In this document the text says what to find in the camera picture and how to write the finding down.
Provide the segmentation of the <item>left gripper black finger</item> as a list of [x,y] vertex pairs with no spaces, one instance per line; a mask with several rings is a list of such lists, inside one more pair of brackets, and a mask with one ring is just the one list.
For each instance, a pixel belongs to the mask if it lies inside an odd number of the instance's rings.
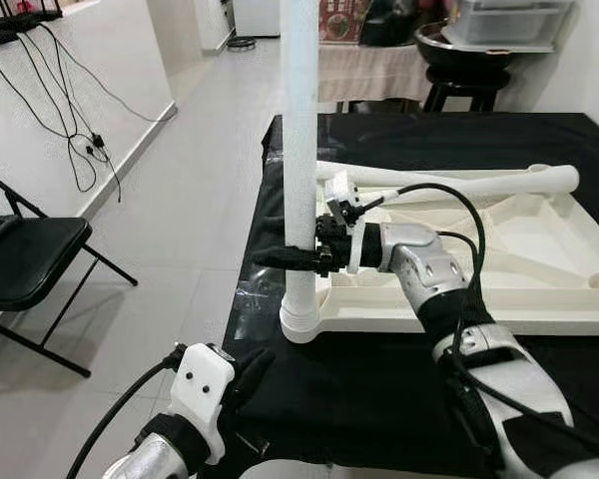
[[254,348],[242,359],[242,401],[249,401],[258,391],[265,374],[276,360],[270,348]]
[[235,363],[235,379],[230,387],[231,400],[248,400],[259,387],[265,373],[265,351],[254,348]]

